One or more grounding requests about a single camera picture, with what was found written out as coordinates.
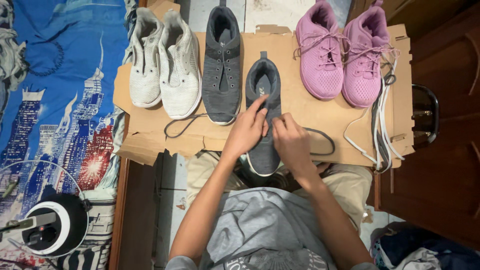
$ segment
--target blue bedsheet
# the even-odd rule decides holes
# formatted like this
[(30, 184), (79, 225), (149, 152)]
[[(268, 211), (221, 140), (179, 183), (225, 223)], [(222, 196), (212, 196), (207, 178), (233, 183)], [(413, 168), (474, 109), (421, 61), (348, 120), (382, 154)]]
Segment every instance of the blue bedsheet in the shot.
[[(112, 101), (113, 81), (128, 46), (136, 3), (0, 0), (0, 7), (14, 13), (14, 18), (9, 14), (0, 22), (10, 35), (9, 42), (2, 43), (5, 35), (0, 33), (0, 47), (8, 51), (11, 45), (15, 55), (0, 61), (4, 70), (0, 168), (8, 167), (0, 172), (0, 193), (11, 181), (19, 181), (0, 203), (0, 224), (23, 218), (50, 194), (78, 193), (72, 180), (54, 165), (10, 165), (22, 160), (59, 164), (77, 179), (93, 209), (81, 248), (57, 263), (64, 269), (102, 269), (108, 260), (116, 200), (119, 158), (114, 152), (123, 133), (123, 112)], [(6, 241), (8, 237), (20, 240), (19, 236), (4, 235), (0, 258), (43, 265), (44, 259), (16, 250)], [(2, 264), (1, 269), (14, 267)]]

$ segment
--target tiled floor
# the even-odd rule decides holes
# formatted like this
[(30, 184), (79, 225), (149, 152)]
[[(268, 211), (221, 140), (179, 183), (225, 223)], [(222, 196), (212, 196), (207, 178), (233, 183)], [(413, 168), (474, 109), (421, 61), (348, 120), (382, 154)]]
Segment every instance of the tiled floor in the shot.
[[(327, 0), (333, 7), (340, 27), (343, 27), (351, 0)], [(180, 13), (193, 31), (203, 32), (206, 29), (208, 15), (218, 0), (177, 0), (181, 5)], [(232, 9), (240, 30), (255, 32), (256, 25), (277, 24), (295, 29), (296, 22), (315, 3), (315, 0), (227, 0)], [(164, 155), (161, 181), (161, 201), (159, 213), (159, 236), (155, 268), (165, 267), (165, 256), (170, 250), (181, 220), (187, 211), (185, 206), (187, 171), (185, 159), (180, 155)], [(402, 221), (385, 212), (375, 212), (372, 207), (370, 219), (361, 224), (361, 239), (367, 248), (379, 228), (391, 222)]]

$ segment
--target finger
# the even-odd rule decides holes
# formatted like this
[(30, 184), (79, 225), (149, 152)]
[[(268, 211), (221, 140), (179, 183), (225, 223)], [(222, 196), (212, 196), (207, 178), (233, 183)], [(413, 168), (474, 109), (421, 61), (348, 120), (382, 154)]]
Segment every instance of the finger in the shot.
[(291, 115), (291, 113), (287, 112), (287, 113), (284, 113), (282, 115), (280, 115), (280, 119), (283, 120), (283, 122), (285, 122), (285, 126), (287, 127), (287, 130), (289, 131), (292, 131), (292, 130), (296, 130), (297, 129), (297, 122), (295, 122), (295, 120), (293, 120), (293, 117)]
[(274, 119), (272, 119), (272, 126), (276, 128), (276, 132), (279, 138), (287, 134), (287, 129), (285, 127), (285, 124), (280, 118), (275, 117)]
[(274, 125), (272, 125), (273, 146), (278, 150), (278, 132)]
[(308, 131), (306, 129), (304, 129), (303, 127), (299, 126), (299, 125), (295, 125), (295, 128), (297, 129), (297, 131), (299, 132), (299, 134), (302, 136), (302, 137), (309, 137), (310, 134), (308, 133)]
[(268, 123), (267, 123), (267, 120), (265, 119), (264, 121), (264, 127), (262, 129), (262, 136), (265, 137), (267, 136), (267, 132), (268, 132)]
[(265, 100), (267, 99), (268, 95), (263, 95), (263, 96), (260, 96), (259, 98), (257, 98), (251, 105), (250, 107), (248, 108), (248, 110), (245, 111), (245, 113), (249, 113), (249, 114), (254, 114), (258, 111), (258, 109), (260, 108), (260, 106), (265, 102)]
[(257, 128), (260, 132), (263, 131), (263, 126), (264, 126), (266, 116), (267, 116), (267, 108), (261, 109), (255, 116), (255, 122), (253, 123), (253, 127)]

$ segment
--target hand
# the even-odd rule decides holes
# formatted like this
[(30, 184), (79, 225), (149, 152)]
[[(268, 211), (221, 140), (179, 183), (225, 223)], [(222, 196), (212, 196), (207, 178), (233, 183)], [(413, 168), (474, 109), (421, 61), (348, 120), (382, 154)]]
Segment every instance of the hand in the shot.
[(317, 167), (310, 159), (310, 135), (299, 126), (288, 112), (272, 120), (273, 140), (283, 163), (293, 177), (307, 191), (312, 190), (311, 180), (317, 180)]
[(254, 147), (260, 140), (260, 136), (267, 135), (268, 124), (265, 120), (267, 109), (263, 108), (257, 113), (267, 97), (268, 95), (259, 97), (248, 110), (238, 114), (227, 142), (223, 146), (222, 157), (236, 160)]

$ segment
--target cardboard sheet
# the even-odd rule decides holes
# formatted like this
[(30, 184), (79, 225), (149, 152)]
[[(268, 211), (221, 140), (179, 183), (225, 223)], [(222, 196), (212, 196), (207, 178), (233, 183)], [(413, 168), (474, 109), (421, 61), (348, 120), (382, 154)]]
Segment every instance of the cardboard sheet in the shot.
[[(163, 17), (169, 8), (178, 6), (165, 1), (153, 5), (154, 13)], [(393, 146), (402, 155), (414, 152), (411, 95), (410, 40), (403, 25), (390, 26), (391, 44), (401, 51), (395, 74), (396, 82), (390, 88), (385, 108), (385, 119), (390, 137), (397, 136)], [(196, 33), (200, 43), (199, 61), (203, 70), (205, 53), (205, 33)], [(329, 156), (312, 156), (314, 160), (335, 163), (372, 166), (372, 162), (350, 145), (343, 132), (347, 125), (359, 118), (363, 110), (352, 108), (340, 94), (331, 101), (320, 101), (305, 89), (300, 79), (300, 59), (293, 59), (293, 51), (298, 47), (295, 33), (288, 28), (276, 25), (259, 25), (257, 33), (241, 33), (242, 82), (261, 51), (267, 51), (268, 58), (278, 68), (281, 79), (282, 113), (290, 112), (302, 126), (321, 130), (333, 138), (336, 151)], [(229, 126), (213, 124), (207, 117), (199, 117), (178, 138), (165, 137), (163, 130), (171, 121), (162, 102), (153, 108), (138, 108), (132, 105), (129, 94), (130, 64), (119, 67), (115, 80), (114, 103), (130, 114), (130, 126), (118, 154), (136, 162), (152, 165), (158, 152), (168, 149), (171, 154), (180, 153), (189, 158), (202, 149), (221, 151), (231, 129)], [(245, 111), (245, 99), (242, 99), (240, 111)], [(204, 113), (201, 102), (194, 113)], [(174, 123), (168, 130), (170, 135), (180, 132), (190, 120)], [(330, 152), (330, 143), (321, 135), (311, 133), (312, 152)], [(371, 113), (353, 124), (348, 136), (360, 147), (374, 156), (372, 146)], [(393, 160), (393, 167), (399, 167), (400, 160)]]

